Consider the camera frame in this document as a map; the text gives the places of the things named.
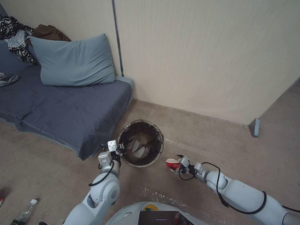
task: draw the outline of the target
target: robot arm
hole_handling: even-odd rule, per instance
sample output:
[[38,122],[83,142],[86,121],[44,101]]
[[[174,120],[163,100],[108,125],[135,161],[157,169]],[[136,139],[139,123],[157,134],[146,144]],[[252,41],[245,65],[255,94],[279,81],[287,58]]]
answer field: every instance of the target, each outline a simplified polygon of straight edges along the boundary
[[192,165],[189,159],[184,156],[180,170],[182,172],[187,171],[201,182],[206,183],[215,194],[221,195],[221,202],[225,206],[247,214],[258,224],[300,224],[300,216],[289,213],[277,200],[265,192],[241,181],[232,180],[220,171],[210,172],[205,169],[203,164]]
[[70,212],[63,223],[64,225],[103,224],[106,213],[115,203],[120,193],[118,177],[122,148],[121,145],[117,149],[115,140],[108,142],[109,151],[102,152],[98,156],[102,173],[96,177],[93,183],[89,184],[90,191],[84,200]]

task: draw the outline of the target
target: wastebasket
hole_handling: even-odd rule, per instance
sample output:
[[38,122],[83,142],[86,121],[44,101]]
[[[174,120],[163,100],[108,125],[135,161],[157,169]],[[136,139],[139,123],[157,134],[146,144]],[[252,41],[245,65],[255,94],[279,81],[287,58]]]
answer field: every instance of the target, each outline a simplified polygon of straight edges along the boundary
[[123,160],[133,167],[152,165],[163,151],[163,134],[153,123],[147,120],[136,120],[125,126],[118,143],[124,144],[126,154]]

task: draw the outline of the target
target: gray sofa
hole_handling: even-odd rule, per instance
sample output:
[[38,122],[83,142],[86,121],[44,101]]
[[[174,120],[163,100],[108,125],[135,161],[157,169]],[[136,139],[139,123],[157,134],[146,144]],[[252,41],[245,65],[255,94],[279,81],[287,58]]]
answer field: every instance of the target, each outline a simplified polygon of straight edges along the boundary
[[[40,79],[40,66],[20,61],[3,40],[0,51],[0,72],[19,76],[16,83],[0,87],[1,121],[72,149],[82,160],[111,139],[132,101],[131,79],[116,76],[109,84],[46,86]],[[29,51],[36,57],[31,46]]]

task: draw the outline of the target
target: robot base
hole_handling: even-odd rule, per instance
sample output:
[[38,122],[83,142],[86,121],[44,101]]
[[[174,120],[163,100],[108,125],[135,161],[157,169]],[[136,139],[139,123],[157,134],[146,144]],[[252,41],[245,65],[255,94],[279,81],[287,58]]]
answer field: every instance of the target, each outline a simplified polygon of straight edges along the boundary
[[177,211],[180,212],[185,218],[187,218],[193,224],[207,225],[207,223],[199,220],[190,214],[183,212],[177,207],[170,206],[159,202],[138,202],[129,206],[121,208],[113,217],[107,221],[106,225],[132,225],[138,224],[140,211],[143,211],[146,206],[152,205],[151,208],[157,208],[159,211]]

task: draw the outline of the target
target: beige carpet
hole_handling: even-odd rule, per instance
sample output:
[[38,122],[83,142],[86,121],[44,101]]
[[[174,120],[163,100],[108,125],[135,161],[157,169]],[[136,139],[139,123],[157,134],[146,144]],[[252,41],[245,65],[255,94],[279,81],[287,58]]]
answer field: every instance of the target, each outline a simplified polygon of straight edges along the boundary
[[[134,100],[114,137],[129,122],[146,119],[156,124],[167,140],[163,154],[152,166],[137,169],[122,163],[121,193],[107,219],[126,205],[160,201],[173,203],[210,224],[254,224],[224,207],[204,184],[182,181],[171,173],[165,160],[176,154],[187,154],[193,162],[212,162],[228,177],[300,209],[299,103],[298,82],[261,116],[259,137],[253,138],[246,125]],[[29,225],[39,221],[61,224],[99,173],[96,156],[81,161],[71,150],[1,122],[0,159],[1,224],[10,224],[32,198],[40,201]]]

